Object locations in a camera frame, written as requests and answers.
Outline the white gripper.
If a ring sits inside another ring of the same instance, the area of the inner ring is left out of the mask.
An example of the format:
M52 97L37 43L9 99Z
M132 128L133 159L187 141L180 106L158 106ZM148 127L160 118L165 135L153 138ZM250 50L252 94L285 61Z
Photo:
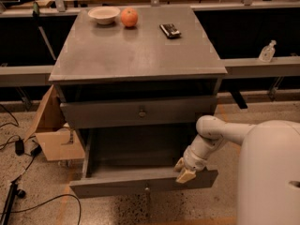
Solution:
M208 152L209 146L205 139L194 140L185 150L183 157L180 157L174 166L174 170L179 173L176 182L185 184L194 179L196 172L202 171L206 166Z

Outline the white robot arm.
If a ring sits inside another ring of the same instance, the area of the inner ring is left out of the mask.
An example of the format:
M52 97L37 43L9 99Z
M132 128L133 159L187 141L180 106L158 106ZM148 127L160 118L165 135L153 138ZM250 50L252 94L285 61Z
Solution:
M196 130L174 166L178 183L194 179L226 141L236 143L241 146L236 225L300 225L299 123L239 124L205 115Z

